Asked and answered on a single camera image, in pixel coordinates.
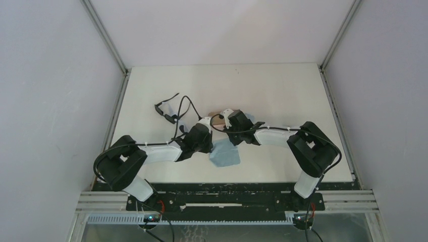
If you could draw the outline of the pink glasses case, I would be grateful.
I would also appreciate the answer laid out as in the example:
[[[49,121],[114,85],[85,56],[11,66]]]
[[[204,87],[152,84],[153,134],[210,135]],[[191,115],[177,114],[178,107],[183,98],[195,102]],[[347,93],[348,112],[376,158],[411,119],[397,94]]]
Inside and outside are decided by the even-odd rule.
[[[207,116],[213,117],[212,124],[215,128],[223,129],[225,126],[225,121],[224,121],[224,119],[219,117],[219,114],[221,114],[220,111],[213,111],[213,112],[210,112]]]

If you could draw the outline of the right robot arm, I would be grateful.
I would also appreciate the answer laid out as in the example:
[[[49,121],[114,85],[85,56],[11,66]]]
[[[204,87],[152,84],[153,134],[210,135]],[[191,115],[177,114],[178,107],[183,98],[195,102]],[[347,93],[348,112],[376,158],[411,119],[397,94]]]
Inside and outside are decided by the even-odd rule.
[[[252,122],[241,110],[221,112],[224,131],[233,145],[242,142],[252,145],[271,145],[289,148],[302,172],[293,192],[303,199],[309,198],[325,174],[342,159],[340,149],[313,122],[298,128],[270,127],[263,122]]]

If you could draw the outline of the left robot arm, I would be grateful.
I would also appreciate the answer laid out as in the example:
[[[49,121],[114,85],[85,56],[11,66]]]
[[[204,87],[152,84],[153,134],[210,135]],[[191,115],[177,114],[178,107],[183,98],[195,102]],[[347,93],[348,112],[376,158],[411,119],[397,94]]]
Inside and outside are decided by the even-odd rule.
[[[145,202],[155,191],[147,180],[138,176],[144,164],[179,162],[197,152],[208,154],[212,149],[210,118],[204,117],[189,132],[165,143],[138,144],[131,136],[124,135],[96,157],[93,171],[112,191],[123,191]]]

